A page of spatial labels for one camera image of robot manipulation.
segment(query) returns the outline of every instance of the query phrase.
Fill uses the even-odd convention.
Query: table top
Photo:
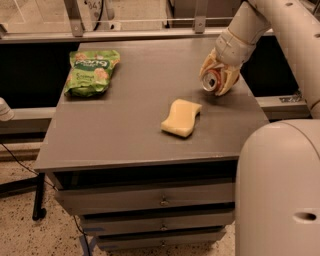
[[[245,81],[222,97],[202,89],[198,72],[216,38],[83,43],[117,50],[110,88],[89,99],[61,95],[35,170],[58,172],[234,160],[246,139],[268,123]],[[193,134],[160,124],[176,99],[202,104]]]

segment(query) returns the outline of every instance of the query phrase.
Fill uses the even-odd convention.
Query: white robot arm
[[[312,116],[320,118],[320,24],[298,0],[243,2],[201,67],[201,79],[213,71],[205,89],[218,96],[225,94],[236,83],[241,65],[250,58],[256,42],[270,28]]]
[[[314,119],[320,118],[320,24],[298,0],[249,0],[206,58],[223,95],[272,28]],[[266,125],[246,141],[236,178],[236,256],[320,254],[320,120]]]

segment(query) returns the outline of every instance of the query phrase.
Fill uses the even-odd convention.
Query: drawer handle
[[[162,225],[162,227],[160,228],[160,231],[167,231],[169,228],[166,225]]]
[[[167,199],[165,197],[162,198],[162,201],[160,202],[161,206],[168,206],[169,202],[167,201]]]

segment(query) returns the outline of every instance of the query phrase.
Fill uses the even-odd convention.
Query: black panel
[[[256,97],[291,95],[298,84],[274,36],[261,37],[241,74]]]
[[[0,97],[11,108],[55,107],[79,43],[0,46]]]

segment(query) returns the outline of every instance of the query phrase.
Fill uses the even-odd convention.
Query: drawer
[[[150,188],[99,188],[56,192],[56,200],[71,215],[123,212],[187,205],[234,202],[234,183]]]
[[[234,204],[135,211],[132,214],[81,216],[81,226],[88,235],[168,231],[189,228],[225,226],[234,221]]]
[[[212,243],[220,240],[225,233],[224,229],[217,230],[216,228],[207,228],[168,234],[145,233],[144,235],[137,236],[105,236],[97,238],[97,245],[101,250],[115,251],[147,247],[165,247],[177,244]]]

